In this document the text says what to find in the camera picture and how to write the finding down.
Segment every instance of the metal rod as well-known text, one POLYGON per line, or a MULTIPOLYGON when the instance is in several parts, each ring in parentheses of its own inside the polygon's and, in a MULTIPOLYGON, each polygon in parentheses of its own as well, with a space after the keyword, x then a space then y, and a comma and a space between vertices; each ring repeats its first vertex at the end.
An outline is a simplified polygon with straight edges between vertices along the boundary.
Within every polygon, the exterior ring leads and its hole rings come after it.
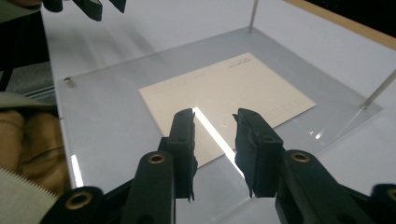
POLYGON ((248 32, 250 34, 253 32, 253 23, 254 23, 254 18, 256 17, 256 11, 257 11, 258 4, 259 4, 259 0, 254 0, 253 11, 251 12, 251 18, 250 18, 250 25, 248 27, 248 32))
POLYGON ((361 105, 361 108, 367 109, 370 104, 378 97, 386 88, 387 86, 392 83, 392 81, 396 79, 396 69, 390 74, 390 76, 385 79, 385 81, 367 98, 367 100, 361 105))

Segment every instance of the white table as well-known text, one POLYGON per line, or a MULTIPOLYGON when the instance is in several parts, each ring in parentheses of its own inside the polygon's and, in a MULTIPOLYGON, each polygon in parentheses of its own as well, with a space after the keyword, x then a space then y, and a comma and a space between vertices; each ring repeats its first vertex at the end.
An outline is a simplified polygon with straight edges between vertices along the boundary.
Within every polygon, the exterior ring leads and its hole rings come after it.
MULTIPOLYGON (((42 10, 58 103, 61 103, 59 85, 65 77, 245 27, 253 1, 139 0, 128 2, 124 14, 109 2, 103 4, 101 22, 86 18, 72 2, 64 2, 64 11, 59 14, 42 10)), ((396 66, 395 50, 282 0, 260 1, 255 27, 365 96, 396 66)), ((377 99, 384 110, 318 155, 340 183, 365 194, 376 183, 396 183, 395 95, 396 84, 393 84, 377 99)), ((241 223, 238 219, 258 207, 259 211, 268 209, 264 221, 277 221, 272 203, 253 200, 238 216, 213 222, 241 223)), ((255 220, 262 221, 260 216, 252 217, 251 222, 255 220)))

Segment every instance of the wooden edge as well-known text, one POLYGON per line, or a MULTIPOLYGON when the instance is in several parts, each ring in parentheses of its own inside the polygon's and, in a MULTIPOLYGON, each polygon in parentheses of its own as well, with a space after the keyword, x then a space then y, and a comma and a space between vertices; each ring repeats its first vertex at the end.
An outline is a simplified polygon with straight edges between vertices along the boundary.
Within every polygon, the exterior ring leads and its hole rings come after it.
POLYGON ((381 45, 384 45, 391 49, 396 49, 396 38, 393 36, 381 33, 373 28, 370 28, 356 21, 350 20, 336 13, 333 13, 330 10, 306 2, 305 0, 285 0, 285 1, 297 7, 300 7, 308 12, 311 12, 317 16, 320 16, 323 19, 332 21, 344 28, 347 28, 352 32, 355 32, 359 35, 363 35, 371 40, 374 40, 375 42, 381 45))

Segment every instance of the beige paper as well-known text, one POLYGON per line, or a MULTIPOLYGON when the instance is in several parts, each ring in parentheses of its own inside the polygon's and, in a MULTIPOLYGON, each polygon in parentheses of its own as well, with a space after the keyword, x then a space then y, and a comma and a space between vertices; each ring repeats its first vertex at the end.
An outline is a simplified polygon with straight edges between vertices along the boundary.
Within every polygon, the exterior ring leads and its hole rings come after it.
MULTIPOLYGON (((140 90, 163 136, 173 116, 198 107, 230 148, 234 148, 238 108, 258 112, 275 127, 315 105, 250 53, 215 63, 140 90)), ((195 156, 203 165, 224 152, 198 119, 195 156)))

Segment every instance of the paper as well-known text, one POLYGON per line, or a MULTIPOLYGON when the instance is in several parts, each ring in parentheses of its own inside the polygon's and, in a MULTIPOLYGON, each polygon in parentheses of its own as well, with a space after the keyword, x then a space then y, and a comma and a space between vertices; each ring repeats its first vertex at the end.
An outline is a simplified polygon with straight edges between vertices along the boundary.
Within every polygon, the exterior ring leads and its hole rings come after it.
POLYGON ((215 63, 140 91, 163 136, 168 136, 173 116, 186 108, 199 108, 208 124, 196 118, 195 156, 199 166, 234 148, 238 108, 258 112, 275 127, 315 103, 250 53, 215 63))

